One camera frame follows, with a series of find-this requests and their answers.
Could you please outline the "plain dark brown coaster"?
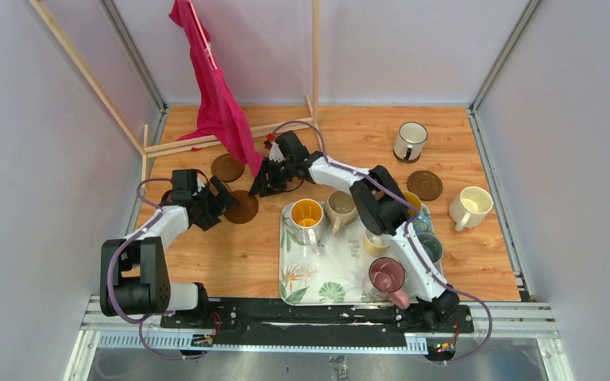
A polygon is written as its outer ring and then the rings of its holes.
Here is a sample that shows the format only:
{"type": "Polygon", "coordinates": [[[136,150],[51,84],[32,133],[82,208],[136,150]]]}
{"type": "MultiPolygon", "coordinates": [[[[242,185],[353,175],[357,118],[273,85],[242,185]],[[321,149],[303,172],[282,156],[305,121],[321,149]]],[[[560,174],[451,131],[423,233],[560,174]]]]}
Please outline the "plain dark brown coaster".
{"type": "Polygon", "coordinates": [[[234,190],[231,195],[239,202],[239,205],[228,208],[224,217],[234,224],[245,224],[253,220],[258,213],[257,198],[247,190],[234,190]]]}

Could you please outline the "ringed brown coaster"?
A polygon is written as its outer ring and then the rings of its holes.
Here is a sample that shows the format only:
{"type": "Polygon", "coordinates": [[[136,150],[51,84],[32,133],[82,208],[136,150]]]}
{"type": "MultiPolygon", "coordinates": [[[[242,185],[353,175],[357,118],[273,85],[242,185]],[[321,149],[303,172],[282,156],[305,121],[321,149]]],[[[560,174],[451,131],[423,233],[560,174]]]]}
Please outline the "ringed brown coaster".
{"type": "Polygon", "coordinates": [[[245,171],[245,165],[236,161],[230,154],[222,154],[215,158],[210,166],[213,176],[223,182],[230,183],[239,179],[245,171]]]}

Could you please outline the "floral white serving tray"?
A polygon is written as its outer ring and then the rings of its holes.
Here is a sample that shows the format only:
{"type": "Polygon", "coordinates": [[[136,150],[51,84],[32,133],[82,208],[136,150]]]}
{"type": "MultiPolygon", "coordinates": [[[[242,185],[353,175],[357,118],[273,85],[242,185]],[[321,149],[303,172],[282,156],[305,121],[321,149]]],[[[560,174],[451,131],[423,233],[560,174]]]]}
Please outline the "floral white serving tray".
{"type": "Polygon", "coordinates": [[[375,260],[363,247],[365,227],[359,219],[331,234],[322,221],[322,238],[317,252],[291,221],[291,208],[280,215],[280,297],[293,306],[381,304],[378,295],[367,295],[368,269],[375,260]]]}

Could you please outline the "white enamel mug black rim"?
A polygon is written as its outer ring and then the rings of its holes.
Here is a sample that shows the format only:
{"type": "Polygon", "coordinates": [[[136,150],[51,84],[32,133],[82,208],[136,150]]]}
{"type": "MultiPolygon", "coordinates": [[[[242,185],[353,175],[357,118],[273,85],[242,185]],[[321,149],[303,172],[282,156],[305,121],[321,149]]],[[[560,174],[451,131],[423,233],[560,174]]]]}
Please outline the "white enamel mug black rim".
{"type": "Polygon", "coordinates": [[[393,147],[395,157],[399,162],[407,164],[418,161],[427,138],[428,131],[423,124],[415,121],[403,123],[399,127],[393,147]]]}

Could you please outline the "dark wooden coaster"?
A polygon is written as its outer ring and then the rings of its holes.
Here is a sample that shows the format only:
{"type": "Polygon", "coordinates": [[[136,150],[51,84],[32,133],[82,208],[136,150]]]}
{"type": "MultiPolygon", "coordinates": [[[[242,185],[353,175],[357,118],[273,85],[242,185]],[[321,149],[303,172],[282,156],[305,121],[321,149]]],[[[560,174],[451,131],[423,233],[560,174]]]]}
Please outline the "dark wooden coaster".
{"type": "Polygon", "coordinates": [[[433,201],[442,194],[443,184],[434,172],[419,170],[409,175],[407,188],[422,201],[433,201]]]}

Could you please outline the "cream white mug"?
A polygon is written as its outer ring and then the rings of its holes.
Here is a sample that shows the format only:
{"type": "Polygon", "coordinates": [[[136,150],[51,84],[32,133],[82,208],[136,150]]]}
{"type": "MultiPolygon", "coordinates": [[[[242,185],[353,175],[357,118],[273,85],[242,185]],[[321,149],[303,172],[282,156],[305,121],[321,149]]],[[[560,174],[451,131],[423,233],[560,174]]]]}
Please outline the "cream white mug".
{"type": "Polygon", "coordinates": [[[455,223],[454,230],[479,226],[494,207],[490,193],[481,187],[464,188],[449,204],[448,213],[455,223]]]}

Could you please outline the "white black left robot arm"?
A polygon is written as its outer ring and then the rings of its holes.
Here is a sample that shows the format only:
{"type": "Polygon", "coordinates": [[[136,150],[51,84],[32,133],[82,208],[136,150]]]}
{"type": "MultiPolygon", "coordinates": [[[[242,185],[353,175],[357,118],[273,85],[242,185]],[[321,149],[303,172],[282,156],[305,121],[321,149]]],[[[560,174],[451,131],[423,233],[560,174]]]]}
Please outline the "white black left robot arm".
{"type": "Polygon", "coordinates": [[[176,283],[169,278],[166,249],[192,227],[203,231],[240,202],[216,177],[197,169],[174,170],[160,202],[144,198],[154,213],[140,228],[101,247],[100,308],[107,317],[131,324],[148,315],[179,313],[193,328],[212,317],[207,291],[201,283],[176,283]]]}

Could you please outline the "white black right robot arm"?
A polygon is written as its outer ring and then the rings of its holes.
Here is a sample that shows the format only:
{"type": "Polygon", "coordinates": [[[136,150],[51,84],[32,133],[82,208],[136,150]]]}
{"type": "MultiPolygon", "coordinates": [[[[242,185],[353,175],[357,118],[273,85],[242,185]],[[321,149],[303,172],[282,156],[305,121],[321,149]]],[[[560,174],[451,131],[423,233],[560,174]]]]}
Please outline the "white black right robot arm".
{"type": "Polygon", "coordinates": [[[383,259],[373,262],[369,278],[379,282],[377,290],[402,310],[416,297],[423,324],[432,331],[442,331],[452,323],[460,303],[458,293],[419,243],[413,226],[419,210],[402,195],[385,167],[352,167],[330,158],[323,149],[309,152],[292,131],[269,134],[265,145],[268,156],[251,193],[261,197],[281,194],[288,182],[298,179],[350,195],[363,226],[397,255],[393,265],[383,259]],[[396,269],[395,275],[389,274],[391,267],[396,269]]]}

